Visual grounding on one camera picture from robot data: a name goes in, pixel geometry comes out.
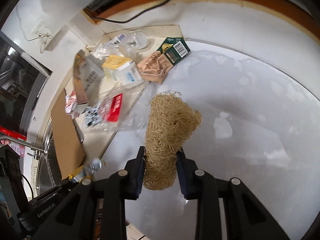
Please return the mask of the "clear plastic bag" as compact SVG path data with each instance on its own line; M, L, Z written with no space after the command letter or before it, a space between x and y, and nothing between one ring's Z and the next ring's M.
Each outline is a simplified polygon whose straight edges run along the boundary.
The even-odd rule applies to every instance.
M145 85L136 65L137 53L148 47L148 35L138 29L100 43L87 59L101 72L111 86L107 91L92 92L84 111L85 131L116 131L123 126L127 115Z

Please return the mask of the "white and yellow medicine box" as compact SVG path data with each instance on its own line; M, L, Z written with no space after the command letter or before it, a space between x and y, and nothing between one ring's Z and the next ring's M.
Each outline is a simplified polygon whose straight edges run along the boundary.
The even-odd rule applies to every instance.
M122 85L142 82L136 63L128 57L109 55L102 64L105 75Z

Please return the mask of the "dark window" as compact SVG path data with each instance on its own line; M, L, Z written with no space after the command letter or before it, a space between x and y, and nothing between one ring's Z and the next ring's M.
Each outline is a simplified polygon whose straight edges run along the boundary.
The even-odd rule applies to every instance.
M1 126L27 134L51 71L1 33Z

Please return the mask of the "crumpled red white wrapper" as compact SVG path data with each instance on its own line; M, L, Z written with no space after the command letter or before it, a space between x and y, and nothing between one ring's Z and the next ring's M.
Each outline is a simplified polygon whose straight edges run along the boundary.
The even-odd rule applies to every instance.
M67 94L65 96L65 102L65 113L67 115L70 115L72 119L77 118L80 114L75 111L75 108L77 106L77 99L74 90L71 92L71 94Z

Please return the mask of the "red and white box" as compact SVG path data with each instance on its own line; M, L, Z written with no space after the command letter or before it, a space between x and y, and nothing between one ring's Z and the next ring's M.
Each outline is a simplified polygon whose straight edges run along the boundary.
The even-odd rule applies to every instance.
M119 120L122 100L123 100L122 93L113 97L110 110L108 111L108 113L105 116L106 121L117 122Z

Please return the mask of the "white wall socket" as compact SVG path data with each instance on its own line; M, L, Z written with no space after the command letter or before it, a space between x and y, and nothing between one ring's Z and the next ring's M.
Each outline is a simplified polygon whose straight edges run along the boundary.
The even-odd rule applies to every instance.
M52 32L51 30L47 27L47 25L43 22L40 21L36 27L31 31L30 33L32 39L47 39L51 40L52 39Z

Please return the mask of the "tan loofah sponge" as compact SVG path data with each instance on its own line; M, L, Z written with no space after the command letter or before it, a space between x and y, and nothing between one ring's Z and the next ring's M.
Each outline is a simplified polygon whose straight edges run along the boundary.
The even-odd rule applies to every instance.
M176 153L200 126L201 113L191 108L172 90L155 95L145 133L144 187L159 191L176 179Z

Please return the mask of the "brown cardboard sheet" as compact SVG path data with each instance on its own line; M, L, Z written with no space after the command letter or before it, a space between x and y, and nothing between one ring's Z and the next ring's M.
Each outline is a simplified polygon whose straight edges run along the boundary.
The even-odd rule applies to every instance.
M62 90L51 111L55 153L62 178L72 174L85 157L73 119L65 113L65 96Z

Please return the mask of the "steel kitchen faucet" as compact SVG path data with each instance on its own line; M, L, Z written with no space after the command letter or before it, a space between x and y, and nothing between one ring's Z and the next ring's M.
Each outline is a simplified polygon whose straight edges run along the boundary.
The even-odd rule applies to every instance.
M34 154L28 153L27 155L31 156L33 159L39 160L40 156L42 154L47 155L48 151L45 149L45 147L41 144L37 144L35 142L27 142L25 140L22 139L15 139L13 137L10 137L8 135L1 135L1 140L8 140L10 142L14 142L20 146L24 146L24 147L28 147L30 148L32 151L34 151Z

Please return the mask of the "stainless steel sink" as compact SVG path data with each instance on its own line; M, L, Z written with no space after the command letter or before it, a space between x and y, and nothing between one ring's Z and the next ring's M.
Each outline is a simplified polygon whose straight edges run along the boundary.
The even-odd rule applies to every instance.
M62 179L55 152L52 119L49 119L44 131L42 144L44 150L40 153L35 182L38 195L58 186Z

